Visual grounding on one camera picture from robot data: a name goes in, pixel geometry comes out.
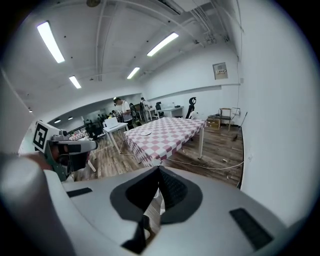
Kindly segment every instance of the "ceiling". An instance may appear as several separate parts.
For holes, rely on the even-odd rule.
[[[2,68],[35,113],[47,110],[45,105],[54,107],[52,95],[77,100],[70,76],[89,86],[84,97],[101,82],[104,90],[111,90],[110,76],[125,81],[134,67],[140,67],[132,79],[138,83],[180,54],[228,38],[215,1],[101,0],[96,7],[86,2],[47,1],[27,17],[9,44]],[[62,63],[55,61],[40,37],[37,26],[44,21],[50,23],[65,59]],[[179,37],[148,57],[172,32]]]

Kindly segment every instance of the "fluorescent light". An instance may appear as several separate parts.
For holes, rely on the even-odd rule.
[[[179,35],[173,32],[168,37],[163,39],[160,43],[158,43],[151,51],[148,52],[147,56],[152,57],[156,54],[161,48],[163,48],[165,45],[169,44],[173,39],[176,39]]]
[[[69,79],[71,80],[71,82],[73,83],[75,88],[77,88],[77,89],[81,88],[80,84],[78,83],[78,81],[74,75],[70,76]]]
[[[50,53],[52,54],[56,62],[64,62],[65,59],[59,50],[59,47],[55,41],[54,35],[52,34],[49,23],[46,21],[45,23],[42,23],[36,28],[38,29],[40,36],[42,37],[42,40],[44,41],[46,47],[48,47]]]
[[[140,67],[135,67],[126,79],[131,79],[135,75],[135,73],[138,72],[139,69]]]

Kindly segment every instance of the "wooden floor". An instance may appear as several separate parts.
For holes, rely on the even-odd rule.
[[[211,127],[204,129],[203,151],[202,158],[198,159],[198,145],[199,134],[193,137],[193,141],[186,142],[182,149],[172,155],[169,159],[163,161],[163,165],[173,167],[188,172],[203,175],[212,179],[223,181],[231,186],[236,187],[241,178],[242,164],[223,170],[216,170],[228,168],[238,165],[242,162],[243,139],[239,133],[236,141],[232,141],[233,135],[236,134],[238,128],[231,127],[228,132],[227,127],[222,126],[220,130],[215,130]],[[132,154],[126,142],[123,142],[121,137],[115,132],[113,134],[122,154]],[[133,155],[119,155],[115,147],[111,147],[107,137],[103,137],[98,141],[98,148],[94,151],[96,159],[93,154],[90,155],[90,161],[96,168],[93,172],[86,167],[84,170],[76,171],[74,173],[75,181],[100,179],[103,177],[111,177],[128,172],[133,172],[143,168],[143,164],[138,164]]]

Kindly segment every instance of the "checkered tablecloth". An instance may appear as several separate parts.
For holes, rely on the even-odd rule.
[[[159,165],[206,126],[206,121],[164,117],[126,131],[130,150],[146,167]],[[143,131],[151,134],[143,136]]]

